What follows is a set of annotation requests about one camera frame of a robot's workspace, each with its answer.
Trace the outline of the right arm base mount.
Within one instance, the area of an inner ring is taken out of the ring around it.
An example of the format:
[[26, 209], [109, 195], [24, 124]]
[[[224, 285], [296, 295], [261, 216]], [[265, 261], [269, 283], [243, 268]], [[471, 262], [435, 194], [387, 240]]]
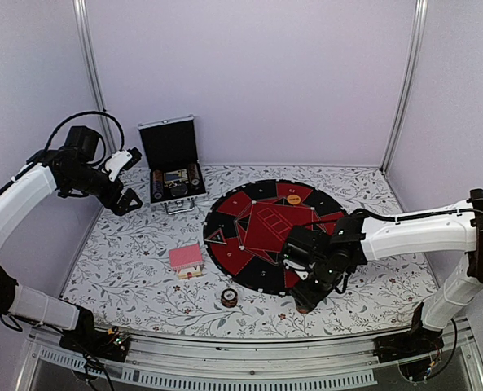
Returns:
[[373, 354], [380, 363], [423, 355], [419, 360], [401, 364], [399, 371], [406, 380], [412, 382], [427, 380], [444, 347], [441, 334], [442, 332], [418, 331], [379, 336], [373, 340]]

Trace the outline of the orange big blind button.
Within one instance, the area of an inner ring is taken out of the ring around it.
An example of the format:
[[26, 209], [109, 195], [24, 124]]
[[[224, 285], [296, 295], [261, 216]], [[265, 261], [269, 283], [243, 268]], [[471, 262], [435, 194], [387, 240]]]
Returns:
[[299, 195], [291, 194], [287, 197], [287, 202], [292, 205], [301, 204], [302, 198]]

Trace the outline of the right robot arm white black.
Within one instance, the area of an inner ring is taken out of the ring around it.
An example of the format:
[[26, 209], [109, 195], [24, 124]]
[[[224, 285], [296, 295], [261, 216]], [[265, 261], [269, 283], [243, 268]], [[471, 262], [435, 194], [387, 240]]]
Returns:
[[418, 213], [382, 216], [366, 209], [334, 221], [331, 234], [294, 226], [279, 262], [299, 280], [290, 293], [300, 312], [315, 309], [357, 266], [408, 253], [460, 251], [462, 257], [437, 292], [415, 307], [411, 328], [374, 340], [381, 362], [441, 349], [447, 323], [483, 290], [483, 190], [466, 200]]

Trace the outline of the triangular all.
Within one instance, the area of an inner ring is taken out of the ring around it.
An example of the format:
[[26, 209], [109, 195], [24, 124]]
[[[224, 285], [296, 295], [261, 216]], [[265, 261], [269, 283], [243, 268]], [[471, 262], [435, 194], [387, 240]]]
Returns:
[[205, 243], [227, 245], [222, 228], [218, 228], [211, 235], [204, 238]]

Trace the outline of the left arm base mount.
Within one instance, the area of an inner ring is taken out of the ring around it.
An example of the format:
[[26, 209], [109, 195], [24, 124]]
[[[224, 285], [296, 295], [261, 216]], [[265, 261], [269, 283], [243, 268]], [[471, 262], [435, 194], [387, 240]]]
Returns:
[[77, 329], [63, 331], [59, 346], [81, 354], [91, 354], [114, 362], [125, 362], [130, 349], [130, 334], [117, 327], [107, 331]]

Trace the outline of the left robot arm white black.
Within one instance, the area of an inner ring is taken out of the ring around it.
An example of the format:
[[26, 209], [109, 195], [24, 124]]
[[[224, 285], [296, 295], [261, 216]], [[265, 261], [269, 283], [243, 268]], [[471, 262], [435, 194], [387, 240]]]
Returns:
[[[121, 172], [141, 160], [141, 152], [132, 147], [96, 160], [99, 140], [97, 131], [73, 126], [63, 146], [44, 147], [0, 190], [0, 254], [7, 242], [25, 238], [23, 230], [31, 226], [31, 218], [53, 194], [61, 198], [93, 196], [117, 216], [141, 206], [135, 191], [126, 189], [119, 179]], [[102, 344], [90, 310], [24, 285], [1, 263], [0, 315], [56, 328], [85, 354], [95, 353]]]

